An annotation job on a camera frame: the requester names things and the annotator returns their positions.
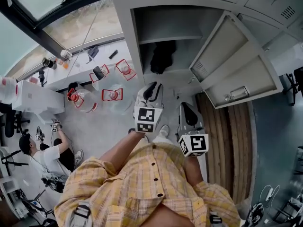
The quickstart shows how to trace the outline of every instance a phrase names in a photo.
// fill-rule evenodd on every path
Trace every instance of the person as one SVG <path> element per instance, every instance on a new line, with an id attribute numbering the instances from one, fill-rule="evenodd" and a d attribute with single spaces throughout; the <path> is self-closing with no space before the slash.
<path id="1" fill-rule="evenodd" d="M 54 208 L 58 225 L 70 226 L 71 214 L 88 201 L 95 227 L 209 226 L 214 216 L 238 227 L 227 190 L 204 182 L 197 158 L 184 157 L 168 134 L 164 125 L 149 143 L 145 133 L 130 130 L 99 159 L 83 162 Z"/>
<path id="2" fill-rule="evenodd" d="M 30 163 L 41 175 L 55 174 L 68 177 L 82 160 L 83 151 L 79 150 L 74 155 L 59 124 L 58 128 L 60 138 L 54 140 L 53 147 L 49 147 L 41 141 L 40 150 L 38 150 L 30 134 L 20 138 L 19 147 L 24 154 L 31 156 Z"/>

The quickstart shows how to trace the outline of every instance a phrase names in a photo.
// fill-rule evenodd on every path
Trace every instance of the shelf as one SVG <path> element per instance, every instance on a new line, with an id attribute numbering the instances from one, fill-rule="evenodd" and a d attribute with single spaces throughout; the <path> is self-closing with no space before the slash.
<path id="1" fill-rule="evenodd" d="M 192 41 L 185 41 L 185 40 L 176 40 L 176 51 L 172 55 L 173 64 L 170 67 L 167 67 L 163 74 L 172 71 L 189 71 L 188 68 L 190 63 L 194 58 L 188 56 L 193 53 L 189 53 L 188 49 L 192 44 L 195 44 L 197 49 L 199 49 L 199 42 L 200 40 L 192 40 Z M 144 45 L 146 48 L 146 54 L 143 57 L 143 74 L 154 74 L 151 72 L 151 60 L 153 57 L 153 50 L 156 48 L 155 43 Z"/>
<path id="2" fill-rule="evenodd" d="M 139 44 L 168 40 L 201 39 L 200 9 L 148 7 L 135 9 Z"/>

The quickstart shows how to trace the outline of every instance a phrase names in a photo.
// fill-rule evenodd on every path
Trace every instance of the wooden floor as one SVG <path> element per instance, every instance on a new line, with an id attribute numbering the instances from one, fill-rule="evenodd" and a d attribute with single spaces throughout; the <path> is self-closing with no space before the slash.
<path id="1" fill-rule="evenodd" d="M 252 138 L 247 103 L 214 109 L 205 93 L 196 95 L 209 134 L 206 154 L 209 183 L 226 188 L 235 203 L 250 192 L 252 171 Z"/>

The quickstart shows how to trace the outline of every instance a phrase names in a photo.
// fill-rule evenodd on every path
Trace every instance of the seated person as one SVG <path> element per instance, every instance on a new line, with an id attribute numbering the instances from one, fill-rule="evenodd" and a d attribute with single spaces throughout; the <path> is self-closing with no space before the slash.
<path id="1" fill-rule="evenodd" d="M 62 131 L 58 130 L 60 139 L 54 140 L 54 146 L 41 143 L 40 149 L 36 147 L 35 141 L 30 137 L 30 134 L 22 136 L 19 140 L 21 151 L 31 156 L 30 162 L 42 175 L 52 173 L 57 176 L 69 176 L 83 158 L 83 151 L 79 150 L 73 155 L 69 148 L 69 142 Z"/>

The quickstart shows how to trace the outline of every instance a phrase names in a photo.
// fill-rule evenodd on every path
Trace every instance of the concrete floor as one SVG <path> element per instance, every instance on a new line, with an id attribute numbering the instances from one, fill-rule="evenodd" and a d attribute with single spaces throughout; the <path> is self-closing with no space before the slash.
<path id="1" fill-rule="evenodd" d="M 94 91 L 92 85 L 85 86 L 86 89 Z M 175 133 L 178 127 L 178 107 L 182 101 L 186 101 L 195 105 L 192 97 L 183 97 L 180 95 L 177 100 L 172 95 L 169 95 L 164 89 L 163 103 L 164 111 L 159 122 L 157 132 L 148 134 L 148 138 L 153 140 L 160 130 L 160 127 L 167 124 L 170 128 L 169 139 L 176 142 Z M 105 105 L 99 104 L 96 111 L 93 113 L 79 112 L 71 102 L 65 102 L 65 112 L 58 114 L 57 117 L 61 121 L 63 131 L 72 140 L 74 151 L 82 149 L 84 159 L 91 156 L 100 157 L 103 153 L 111 149 L 119 140 L 121 140 L 128 132 L 129 128 L 134 127 L 134 119 L 132 116 L 134 101 L 131 107 L 124 115 L 113 114 L 107 110 Z M 45 134 L 45 144 L 51 145 L 50 139 L 52 136 L 50 126 L 43 125 L 35 114 L 23 113 L 23 117 L 30 119 L 30 124 L 24 124 L 24 129 L 29 129 L 32 136 L 36 134 L 37 126 L 40 126 Z M 56 138 L 56 133 L 53 134 L 52 141 Z M 18 140 L 20 134 L 14 134 L 12 138 L 5 138 L 4 142 L 9 147 L 10 151 L 19 149 Z M 14 156 L 17 162 L 27 163 L 28 156 L 19 153 Z M 206 178 L 206 163 L 205 158 L 199 159 L 203 177 Z M 45 189 L 44 184 L 39 178 L 37 171 L 31 166 L 16 167 L 12 175 L 17 178 L 20 188 L 24 191 L 28 199 L 34 198 L 38 193 Z M 60 194 L 46 188 L 46 192 L 40 197 L 40 202 L 47 210 L 53 208 L 60 198 Z"/>
<path id="2" fill-rule="evenodd" d="M 285 86 L 289 84 L 283 77 Z M 259 202 L 262 189 L 271 185 L 274 189 L 280 185 L 276 197 L 268 204 L 264 204 L 264 217 L 258 226 L 264 225 L 263 221 L 276 214 L 276 209 L 290 197 L 296 197 L 302 186 L 295 186 L 301 181 L 300 177 L 293 177 L 296 163 L 297 147 L 303 145 L 303 98 L 301 93 L 296 95 L 295 106 L 290 107 L 292 91 L 264 97 L 253 101 L 256 117 L 258 161 L 252 205 Z M 261 196 L 264 203 L 269 188 Z"/>

